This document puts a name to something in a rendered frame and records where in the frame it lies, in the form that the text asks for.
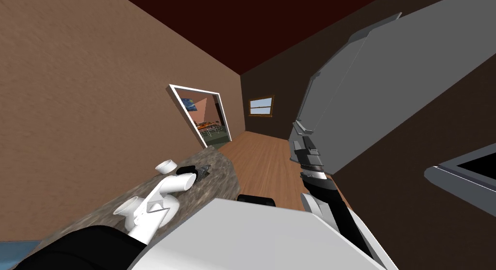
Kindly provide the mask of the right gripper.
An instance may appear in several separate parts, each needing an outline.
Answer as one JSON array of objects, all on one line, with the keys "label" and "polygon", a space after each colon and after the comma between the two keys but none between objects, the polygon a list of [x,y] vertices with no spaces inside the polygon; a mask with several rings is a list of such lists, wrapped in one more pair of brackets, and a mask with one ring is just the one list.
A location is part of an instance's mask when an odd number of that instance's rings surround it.
[{"label": "right gripper", "polygon": [[302,136],[302,143],[299,140],[290,140],[290,147],[293,150],[296,161],[300,167],[307,171],[323,171],[321,154],[311,141],[309,136]]}]

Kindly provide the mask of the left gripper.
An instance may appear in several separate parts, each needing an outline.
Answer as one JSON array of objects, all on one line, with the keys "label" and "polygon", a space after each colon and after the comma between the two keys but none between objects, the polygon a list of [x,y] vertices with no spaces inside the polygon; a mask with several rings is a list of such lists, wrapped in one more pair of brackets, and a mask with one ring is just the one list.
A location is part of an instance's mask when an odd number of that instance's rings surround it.
[{"label": "left gripper", "polygon": [[208,176],[209,175],[208,170],[210,169],[210,167],[211,165],[207,164],[200,168],[197,168],[197,178],[195,179],[195,181],[201,181],[206,176]]}]

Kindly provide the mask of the white bowl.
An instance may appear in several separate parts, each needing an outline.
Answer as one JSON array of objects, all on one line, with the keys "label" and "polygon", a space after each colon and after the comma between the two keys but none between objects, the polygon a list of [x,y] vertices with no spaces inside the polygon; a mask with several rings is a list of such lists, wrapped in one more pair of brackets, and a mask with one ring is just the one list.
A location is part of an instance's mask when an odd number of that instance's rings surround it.
[{"label": "white bowl", "polygon": [[165,174],[168,174],[170,172],[173,172],[175,170],[175,168],[177,168],[177,164],[175,162],[173,162],[171,159],[169,160],[165,160],[164,162],[162,162],[161,164],[159,164],[158,166],[156,166],[156,170],[165,175]]}]

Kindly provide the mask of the dining table with chairs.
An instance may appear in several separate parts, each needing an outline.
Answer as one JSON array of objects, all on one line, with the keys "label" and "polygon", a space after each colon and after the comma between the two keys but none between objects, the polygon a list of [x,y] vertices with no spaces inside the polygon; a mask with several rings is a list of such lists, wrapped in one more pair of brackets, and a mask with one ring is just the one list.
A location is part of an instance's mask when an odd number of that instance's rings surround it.
[{"label": "dining table with chairs", "polygon": [[211,137],[213,133],[220,133],[224,131],[223,125],[220,123],[220,121],[215,121],[215,122],[202,122],[197,124],[197,130],[199,133],[203,136],[209,136]]}]

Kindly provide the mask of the wooden framed window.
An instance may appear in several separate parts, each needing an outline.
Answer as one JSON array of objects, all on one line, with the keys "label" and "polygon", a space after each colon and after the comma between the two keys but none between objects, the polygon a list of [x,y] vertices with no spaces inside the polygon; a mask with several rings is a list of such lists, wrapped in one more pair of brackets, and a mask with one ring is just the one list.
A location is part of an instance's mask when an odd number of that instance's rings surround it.
[{"label": "wooden framed window", "polygon": [[272,117],[274,96],[264,96],[248,100],[248,116]]}]

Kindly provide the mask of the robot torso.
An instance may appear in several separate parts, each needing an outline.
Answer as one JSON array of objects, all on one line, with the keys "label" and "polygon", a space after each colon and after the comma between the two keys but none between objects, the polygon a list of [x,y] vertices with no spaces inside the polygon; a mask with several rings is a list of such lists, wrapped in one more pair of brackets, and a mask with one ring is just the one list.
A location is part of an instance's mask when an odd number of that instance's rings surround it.
[{"label": "robot torso", "polygon": [[128,270],[398,270],[309,212],[215,198],[151,243]]}]

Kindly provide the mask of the grey fridge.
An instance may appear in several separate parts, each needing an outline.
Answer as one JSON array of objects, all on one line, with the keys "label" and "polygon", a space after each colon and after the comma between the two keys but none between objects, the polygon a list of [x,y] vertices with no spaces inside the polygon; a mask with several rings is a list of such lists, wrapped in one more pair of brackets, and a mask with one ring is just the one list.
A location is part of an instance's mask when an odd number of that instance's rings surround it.
[{"label": "grey fridge", "polygon": [[496,54],[496,0],[440,0],[354,33],[310,79],[289,138],[334,174]]}]

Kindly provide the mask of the grey appliance with dark opening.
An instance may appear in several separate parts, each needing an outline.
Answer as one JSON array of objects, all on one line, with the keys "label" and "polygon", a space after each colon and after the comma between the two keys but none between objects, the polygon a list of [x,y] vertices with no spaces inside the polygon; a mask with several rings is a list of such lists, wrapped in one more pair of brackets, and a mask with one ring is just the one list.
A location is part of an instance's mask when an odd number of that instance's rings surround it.
[{"label": "grey appliance with dark opening", "polygon": [[434,185],[496,217],[496,143],[429,167]]}]

